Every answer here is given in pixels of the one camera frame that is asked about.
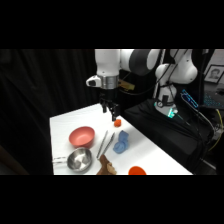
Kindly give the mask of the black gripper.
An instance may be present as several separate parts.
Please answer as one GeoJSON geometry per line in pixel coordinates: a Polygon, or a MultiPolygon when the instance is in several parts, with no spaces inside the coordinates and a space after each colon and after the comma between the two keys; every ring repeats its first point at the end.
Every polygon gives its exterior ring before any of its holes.
{"type": "MultiPolygon", "coordinates": [[[[101,89],[99,102],[103,107],[103,113],[107,112],[107,107],[113,105],[117,98],[116,89],[101,89]]],[[[119,116],[119,105],[114,104],[112,108],[112,121],[119,116]]]]}

